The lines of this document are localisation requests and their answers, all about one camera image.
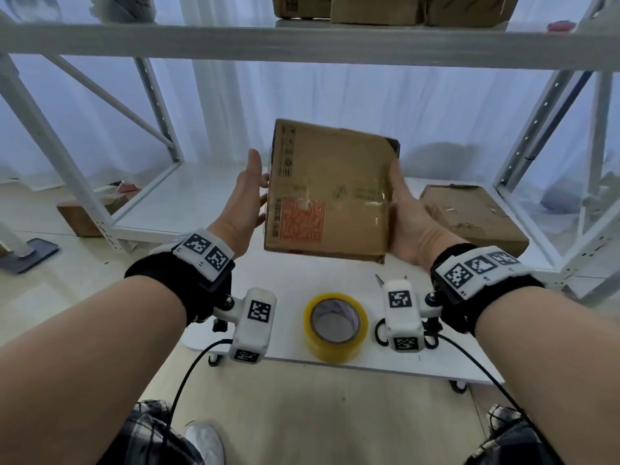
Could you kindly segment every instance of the small white table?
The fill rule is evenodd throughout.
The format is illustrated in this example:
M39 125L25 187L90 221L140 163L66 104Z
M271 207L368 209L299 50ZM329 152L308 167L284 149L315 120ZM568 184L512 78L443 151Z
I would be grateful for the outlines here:
M432 181L407 179L407 184L414 195L419 195L427 183ZM531 247L521 259L537 260L542 257L539 253L538 248ZM430 278L418 267L408 265L391 255L386 257L384 265L379 265L266 252L263 249L262 228L254 232L250 249L244 257L236 261L236 264L232 278L234 296L244 297L249 288L261 287L273 291L278 298L266 359L328 365L314 358L306 348L303 311L306 304L317 295L342 292L361 303L368 314L369 327L359 355L351 362L333 367L421 375L471 383L491 382L474 363L445 341L439 340L439 347L435 350L425 349L417 354L397 353L376 343L375 324L384 317L384 309L382 291L375 274L384 281L407 276L415 291L427 293L432 289ZM212 327L212 319L203 324L192 324L185 330L181 342L192 349L203 350L217 340L232 337L234 332L234 326L231 324L225 333L214 333ZM444 326L442 334L459 343L498 381L503 381L473 336L456 333L447 326ZM225 355L228 353L228 348L229 345L218 345L212 353Z

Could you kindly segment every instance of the plaid pants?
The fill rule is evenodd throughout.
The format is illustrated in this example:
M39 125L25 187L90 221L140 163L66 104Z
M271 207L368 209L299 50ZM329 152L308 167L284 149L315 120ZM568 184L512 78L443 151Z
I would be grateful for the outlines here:
M521 415L512 408L495 405L487 413L491 436L467 459L465 465L554 465L551 455ZM190 441L170 432L166 449L162 438L170 420L167 403L137 403L100 465L203 465Z

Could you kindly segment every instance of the gray base plate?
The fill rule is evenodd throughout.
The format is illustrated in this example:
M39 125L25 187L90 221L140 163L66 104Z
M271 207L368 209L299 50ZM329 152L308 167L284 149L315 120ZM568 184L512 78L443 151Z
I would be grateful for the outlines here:
M58 245L41 238L33 238L27 242L28 246L34 251L23 258L15 256L11 251L6 256L0 257L0 268L6 269L14 274L21 274L46 260L60 249Z

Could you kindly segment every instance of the yellow packing tape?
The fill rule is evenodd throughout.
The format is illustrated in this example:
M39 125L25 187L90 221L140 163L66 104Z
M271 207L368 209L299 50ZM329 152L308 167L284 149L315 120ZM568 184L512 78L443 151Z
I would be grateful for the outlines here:
M308 349L317 359L342 364L359 353L368 334L368 317L357 300L331 292L306 305L304 331Z

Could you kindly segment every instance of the hand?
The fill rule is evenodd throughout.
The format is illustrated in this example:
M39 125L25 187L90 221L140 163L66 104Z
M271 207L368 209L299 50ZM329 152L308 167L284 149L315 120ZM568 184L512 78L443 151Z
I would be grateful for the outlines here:
M260 195L260 188L269 186L269 173L262 174L262 171L260 155L251 149L247 154L247 166L237 177L224 210L207 227L234 251L235 258L245 254L254 229L265 222L265 214L259 215L259 211L267 202L267 194Z
M446 249L464 239L435 222L411 193L400 171L400 163L394 160L389 178L394 190L391 208L390 251L409 264L422 266L427 272L435 259Z

